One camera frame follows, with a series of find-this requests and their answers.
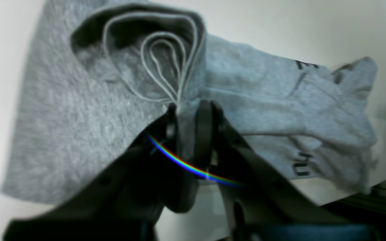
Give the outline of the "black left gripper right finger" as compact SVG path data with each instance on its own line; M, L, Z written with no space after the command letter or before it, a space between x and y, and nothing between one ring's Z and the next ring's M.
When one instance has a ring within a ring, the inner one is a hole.
M309 201L262 159L214 101L195 116L195 164L218 182L229 241L377 241L373 226L352 223Z

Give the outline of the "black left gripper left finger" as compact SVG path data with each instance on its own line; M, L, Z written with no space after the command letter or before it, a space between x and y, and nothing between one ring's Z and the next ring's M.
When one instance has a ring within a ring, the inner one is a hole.
M176 151L176 105L148 125L127 150L68 201L33 218L13 219L4 241L157 241L165 207L188 211L198 183L159 150Z

